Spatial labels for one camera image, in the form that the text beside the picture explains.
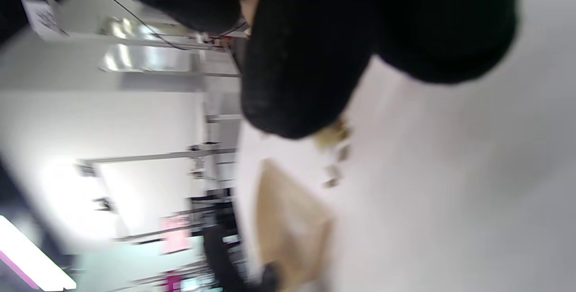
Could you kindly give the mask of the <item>person's right hand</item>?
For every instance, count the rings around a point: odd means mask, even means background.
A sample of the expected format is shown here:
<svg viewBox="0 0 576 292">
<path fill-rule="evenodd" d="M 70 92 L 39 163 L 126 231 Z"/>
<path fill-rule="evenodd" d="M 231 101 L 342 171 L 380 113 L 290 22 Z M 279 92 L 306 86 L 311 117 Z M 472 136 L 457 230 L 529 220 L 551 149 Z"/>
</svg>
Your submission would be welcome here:
<svg viewBox="0 0 576 292">
<path fill-rule="evenodd" d="M 474 81 L 517 29 L 517 0 L 138 0 L 201 32 L 248 23 L 241 108 L 255 128 L 302 139 L 343 113 L 374 54 L 412 79 Z"/>
</svg>

